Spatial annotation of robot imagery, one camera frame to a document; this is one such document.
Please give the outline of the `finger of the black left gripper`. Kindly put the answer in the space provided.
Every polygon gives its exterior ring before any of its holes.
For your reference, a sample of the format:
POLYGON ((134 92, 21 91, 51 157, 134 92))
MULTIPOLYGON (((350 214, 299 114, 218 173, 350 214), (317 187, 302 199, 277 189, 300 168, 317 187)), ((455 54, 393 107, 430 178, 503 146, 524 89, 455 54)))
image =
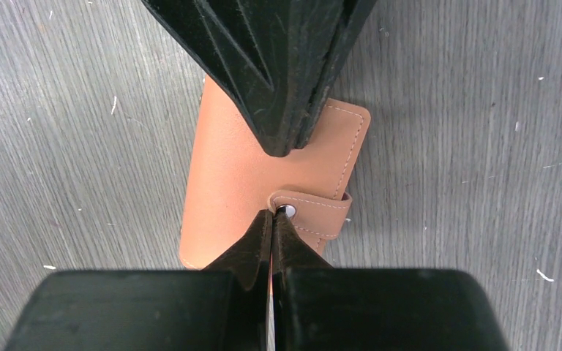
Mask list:
POLYGON ((343 1, 146 1, 238 108, 263 151, 304 148, 334 78, 343 1))
POLYGON ((311 86, 309 99, 302 111, 303 118, 296 136, 295 149, 304 148, 308 144, 329 92, 376 2, 325 1, 324 4, 332 5, 335 11, 332 23, 322 26, 323 29, 330 29, 332 34, 319 45, 323 55, 315 64, 318 69, 317 80, 311 86))

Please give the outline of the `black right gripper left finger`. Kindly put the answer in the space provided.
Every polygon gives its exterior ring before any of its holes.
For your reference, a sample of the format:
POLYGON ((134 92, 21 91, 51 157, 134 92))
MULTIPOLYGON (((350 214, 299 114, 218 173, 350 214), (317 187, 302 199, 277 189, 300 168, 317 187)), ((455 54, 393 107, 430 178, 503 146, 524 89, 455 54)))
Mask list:
POLYGON ((7 350, 264 350, 274 216, 204 269, 78 270, 31 294, 7 350))

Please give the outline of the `tan leather card holder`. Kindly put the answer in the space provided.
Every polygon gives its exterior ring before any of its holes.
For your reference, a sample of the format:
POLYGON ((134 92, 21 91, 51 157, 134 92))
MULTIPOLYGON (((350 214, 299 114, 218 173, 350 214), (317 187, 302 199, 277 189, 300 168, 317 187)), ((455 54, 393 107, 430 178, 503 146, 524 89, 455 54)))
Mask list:
POLYGON ((322 254, 349 212, 347 185, 370 121, 366 108, 329 99, 304 148, 269 156, 230 97, 206 78, 182 215, 183 265, 206 267, 257 212, 282 206, 299 237, 322 254))

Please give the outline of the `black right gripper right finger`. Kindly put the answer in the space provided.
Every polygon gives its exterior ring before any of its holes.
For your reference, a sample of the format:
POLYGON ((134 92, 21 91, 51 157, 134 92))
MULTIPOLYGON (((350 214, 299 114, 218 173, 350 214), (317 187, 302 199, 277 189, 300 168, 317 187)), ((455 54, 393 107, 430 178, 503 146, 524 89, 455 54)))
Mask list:
POLYGON ((507 350, 482 286, 432 268, 334 268, 273 218, 277 350, 507 350))

